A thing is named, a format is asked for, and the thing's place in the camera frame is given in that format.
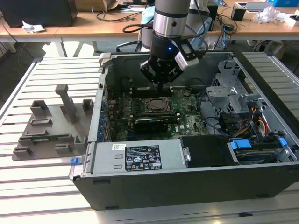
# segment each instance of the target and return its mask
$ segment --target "sticker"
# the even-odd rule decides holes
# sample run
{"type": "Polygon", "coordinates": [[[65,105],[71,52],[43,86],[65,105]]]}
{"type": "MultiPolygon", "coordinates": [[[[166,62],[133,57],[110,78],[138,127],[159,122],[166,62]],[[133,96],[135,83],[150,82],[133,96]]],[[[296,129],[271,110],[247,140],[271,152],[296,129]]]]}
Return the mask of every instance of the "sticker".
{"type": "Polygon", "coordinates": [[[126,146],[126,144],[113,144],[112,150],[125,150],[126,146]]]}
{"type": "Polygon", "coordinates": [[[159,146],[134,146],[125,149],[126,171],[162,169],[159,146]]]}

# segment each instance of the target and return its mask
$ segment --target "open computer chassis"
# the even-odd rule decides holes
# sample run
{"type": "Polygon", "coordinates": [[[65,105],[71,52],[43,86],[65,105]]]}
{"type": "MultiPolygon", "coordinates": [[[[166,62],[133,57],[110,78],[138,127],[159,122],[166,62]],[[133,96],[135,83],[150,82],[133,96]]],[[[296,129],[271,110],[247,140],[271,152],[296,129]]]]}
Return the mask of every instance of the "open computer chassis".
{"type": "Polygon", "coordinates": [[[274,197],[299,181],[299,122],[242,53],[208,52],[160,94],[139,71],[147,57],[100,56],[87,152],[73,178],[93,209],[274,197]]]}

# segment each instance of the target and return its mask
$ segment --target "computer case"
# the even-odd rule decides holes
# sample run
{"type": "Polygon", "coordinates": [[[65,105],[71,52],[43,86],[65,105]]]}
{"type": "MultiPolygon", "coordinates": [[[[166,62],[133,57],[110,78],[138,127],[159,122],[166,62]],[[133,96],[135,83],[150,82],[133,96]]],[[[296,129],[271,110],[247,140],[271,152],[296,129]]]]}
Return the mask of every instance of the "computer case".
{"type": "Polygon", "coordinates": [[[11,28],[22,21],[44,27],[69,27],[77,17],[74,0],[0,0],[0,9],[11,28]]]}

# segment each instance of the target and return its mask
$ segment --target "blue latch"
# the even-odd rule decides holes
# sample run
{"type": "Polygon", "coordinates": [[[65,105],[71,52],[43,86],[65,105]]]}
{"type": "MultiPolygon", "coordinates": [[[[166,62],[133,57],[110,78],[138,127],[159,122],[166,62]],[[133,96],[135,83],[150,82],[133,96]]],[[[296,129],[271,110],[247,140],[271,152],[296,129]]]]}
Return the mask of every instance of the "blue latch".
{"type": "Polygon", "coordinates": [[[233,141],[230,143],[230,145],[232,146],[233,150],[236,150],[238,148],[238,146],[233,141]]]}
{"type": "Polygon", "coordinates": [[[248,139],[235,139],[230,143],[230,145],[232,146],[233,150],[252,148],[248,139]]]}
{"type": "Polygon", "coordinates": [[[81,165],[81,158],[78,157],[72,157],[70,161],[71,166],[78,166],[81,165]]]}
{"type": "Polygon", "coordinates": [[[288,144],[285,140],[285,138],[279,138],[279,142],[282,146],[282,148],[286,148],[286,145],[288,144]]]}

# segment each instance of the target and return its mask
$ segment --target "paper scrap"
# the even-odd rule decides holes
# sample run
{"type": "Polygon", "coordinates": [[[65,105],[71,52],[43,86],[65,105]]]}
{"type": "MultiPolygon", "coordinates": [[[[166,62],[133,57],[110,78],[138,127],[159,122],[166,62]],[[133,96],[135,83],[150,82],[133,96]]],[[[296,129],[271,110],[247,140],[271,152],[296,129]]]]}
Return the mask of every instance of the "paper scrap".
{"type": "Polygon", "coordinates": [[[31,25],[31,24],[25,23],[24,21],[23,21],[22,28],[26,32],[31,33],[31,34],[33,34],[34,32],[40,32],[40,31],[45,30],[42,25],[31,25]]]}

